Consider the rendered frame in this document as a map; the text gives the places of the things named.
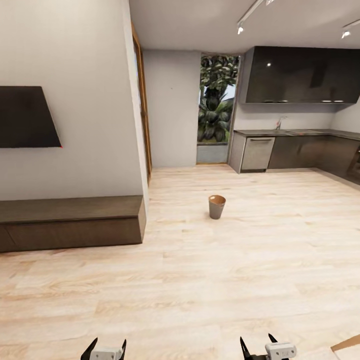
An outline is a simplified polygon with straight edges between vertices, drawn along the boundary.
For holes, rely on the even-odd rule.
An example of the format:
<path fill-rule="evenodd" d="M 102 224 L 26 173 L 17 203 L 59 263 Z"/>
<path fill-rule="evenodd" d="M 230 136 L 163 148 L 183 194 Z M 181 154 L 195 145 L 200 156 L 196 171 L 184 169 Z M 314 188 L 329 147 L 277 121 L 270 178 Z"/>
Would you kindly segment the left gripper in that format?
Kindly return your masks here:
<path fill-rule="evenodd" d="M 90 360 L 91 351 L 95 349 L 95 345 L 97 344 L 97 341 L 98 341 L 98 337 L 93 340 L 93 342 L 89 345 L 87 350 L 85 350 L 85 352 L 80 356 L 80 360 Z M 127 340 L 125 340 L 122 345 L 123 352 L 120 360 L 124 360 L 126 345 L 127 345 Z"/>

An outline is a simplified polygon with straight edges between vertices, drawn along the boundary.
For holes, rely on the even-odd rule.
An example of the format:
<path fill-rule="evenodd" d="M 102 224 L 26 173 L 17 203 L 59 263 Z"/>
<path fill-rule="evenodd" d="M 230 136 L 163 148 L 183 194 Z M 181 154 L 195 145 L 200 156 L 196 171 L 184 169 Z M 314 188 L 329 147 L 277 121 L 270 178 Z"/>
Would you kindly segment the trash can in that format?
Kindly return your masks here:
<path fill-rule="evenodd" d="M 218 194 L 213 194 L 208 198 L 208 201 L 210 217 L 214 220 L 219 220 L 224 211 L 226 198 Z"/>

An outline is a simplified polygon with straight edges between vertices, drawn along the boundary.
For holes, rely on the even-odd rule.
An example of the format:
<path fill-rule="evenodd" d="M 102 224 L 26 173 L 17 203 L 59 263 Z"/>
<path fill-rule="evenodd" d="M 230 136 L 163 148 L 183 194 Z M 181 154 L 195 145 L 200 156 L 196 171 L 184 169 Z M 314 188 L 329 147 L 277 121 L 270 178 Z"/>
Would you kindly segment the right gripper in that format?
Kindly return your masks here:
<path fill-rule="evenodd" d="M 276 343 L 278 342 L 270 333 L 268 334 L 269 338 L 271 339 L 271 343 Z M 266 359 L 266 354 L 264 355 L 252 355 L 250 354 L 244 340 L 242 337 L 240 337 L 240 343 L 241 343 L 241 347 L 242 347 L 242 352 L 243 352 L 243 356 L 244 356 L 244 360 L 267 360 Z M 282 360 L 289 360 L 289 358 L 284 358 Z"/>

